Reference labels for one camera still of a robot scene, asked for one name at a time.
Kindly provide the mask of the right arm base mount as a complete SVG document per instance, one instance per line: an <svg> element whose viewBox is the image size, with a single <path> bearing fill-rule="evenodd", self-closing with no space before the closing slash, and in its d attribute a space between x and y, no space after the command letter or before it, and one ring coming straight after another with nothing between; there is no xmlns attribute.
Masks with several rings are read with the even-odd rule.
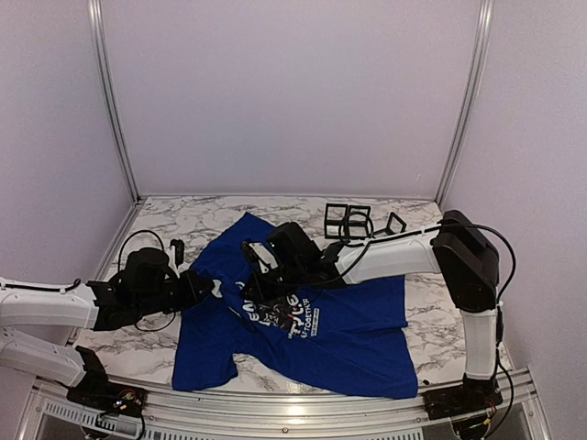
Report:
<svg viewBox="0 0 587 440"><path fill-rule="evenodd" d="M495 375L489 379L464 375L458 385L425 391L423 400L430 420L492 410L504 402Z"/></svg>

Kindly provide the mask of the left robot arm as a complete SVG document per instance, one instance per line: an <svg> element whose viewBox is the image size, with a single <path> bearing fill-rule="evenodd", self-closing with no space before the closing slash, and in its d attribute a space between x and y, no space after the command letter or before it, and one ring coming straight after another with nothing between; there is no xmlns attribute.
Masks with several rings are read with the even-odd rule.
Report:
<svg viewBox="0 0 587 440"><path fill-rule="evenodd" d="M94 332L137 325L146 316L188 310L211 295L219 282L194 270L179 271L176 251L144 247L108 281L70 286L1 281L1 365L54 380L97 408L109 407L116 388L95 352L60 346L21 331L23 325L66 326Z"/></svg>

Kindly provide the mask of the blue printed t-shirt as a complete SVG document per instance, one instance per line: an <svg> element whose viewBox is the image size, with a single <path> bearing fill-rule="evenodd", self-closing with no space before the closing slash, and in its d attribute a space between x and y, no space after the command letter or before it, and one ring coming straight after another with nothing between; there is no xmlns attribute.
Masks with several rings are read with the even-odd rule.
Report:
<svg viewBox="0 0 587 440"><path fill-rule="evenodd" d="M183 312L172 373L176 391L219 387L238 375L236 354L251 355L284 377L363 397L411 399L418 380L404 336L405 280L363 282L342 290L300 289L274 303L242 298L251 273L240 250L273 225L245 213L211 241L192 264L223 283Z"/></svg>

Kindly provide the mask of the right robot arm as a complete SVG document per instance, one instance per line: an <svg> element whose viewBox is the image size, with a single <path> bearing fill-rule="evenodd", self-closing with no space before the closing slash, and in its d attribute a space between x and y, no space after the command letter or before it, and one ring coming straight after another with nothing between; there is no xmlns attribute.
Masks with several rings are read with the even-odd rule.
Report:
<svg viewBox="0 0 587 440"><path fill-rule="evenodd" d="M268 302L301 288L334 290L407 274L441 275L464 325L466 381L455 389L454 402L472 411L489 397L497 366L499 253L487 231L458 210L417 230L377 230L365 210L349 207L341 218L325 221L331 243L321 249L288 222L261 242L241 242L251 268L242 293Z"/></svg>

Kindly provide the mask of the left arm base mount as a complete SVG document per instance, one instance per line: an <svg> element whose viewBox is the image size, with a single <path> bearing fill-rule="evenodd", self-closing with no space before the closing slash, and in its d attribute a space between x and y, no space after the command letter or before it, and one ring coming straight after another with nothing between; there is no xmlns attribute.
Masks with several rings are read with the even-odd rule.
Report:
<svg viewBox="0 0 587 440"><path fill-rule="evenodd" d="M67 400L106 414L139 418L147 392L140 387L111 381L93 350L77 346L75 351L81 356L84 375L77 385L68 387Z"/></svg>

